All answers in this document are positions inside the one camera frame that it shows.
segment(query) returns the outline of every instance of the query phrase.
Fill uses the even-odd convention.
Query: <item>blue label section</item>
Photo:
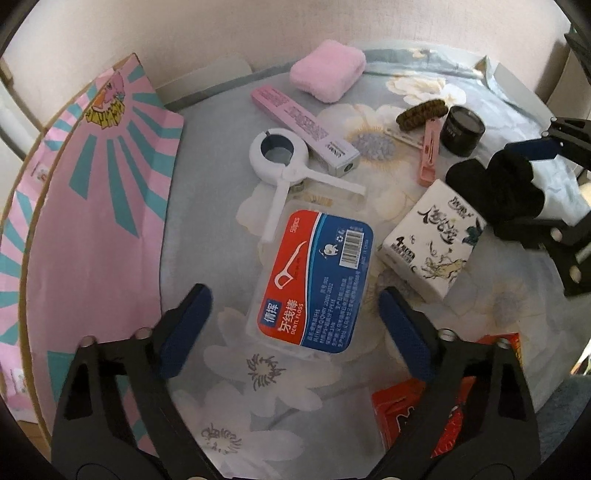
[[[349,346],[373,242],[369,225],[323,215],[309,259],[303,346],[329,353],[342,352]]]
[[[267,300],[265,309],[261,314],[261,324],[274,327],[277,323],[277,317],[281,311],[281,302],[276,300]]]

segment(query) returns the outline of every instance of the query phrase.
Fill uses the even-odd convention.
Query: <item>red snack package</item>
[[[485,345],[493,344],[498,338],[506,338],[515,349],[519,362],[521,363],[521,342],[519,333],[508,333],[506,335],[486,335],[478,343]],[[462,380],[460,391],[457,396],[456,405],[450,412],[449,421],[439,438],[437,447],[433,451],[432,458],[453,450],[458,435],[462,430],[464,419],[463,406],[466,404],[470,390],[475,383],[474,377],[466,377]],[[426,384],[412,378],[406,382],[394,385],[393,387],[381,390],[372,395],[375,417],[378,422],[379,431],[382,434],[382,441],[386,449],[389,449],[400,432],[407,424],[415,406],[421,400]]]

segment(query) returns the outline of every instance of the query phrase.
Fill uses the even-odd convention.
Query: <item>dental floss label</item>
[[[258,326],[328,353],[345,350],[361,306],[374,233],[369,225],[298,210],[287,223]]]

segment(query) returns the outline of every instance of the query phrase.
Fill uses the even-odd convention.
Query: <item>beige wall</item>
[[[489,54],[545,99],[566,60],[568,28],[553,0],[40,0],[5,58],[43,123],[132,51],[160,86],[230,53],[260,69],[325,38]]]

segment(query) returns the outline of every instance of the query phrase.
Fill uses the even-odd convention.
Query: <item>pink plush pouch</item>
[[[335,40],[324,40],[290,70],[292,85],[324,103],[335,103],[361,77],[365,54]]]

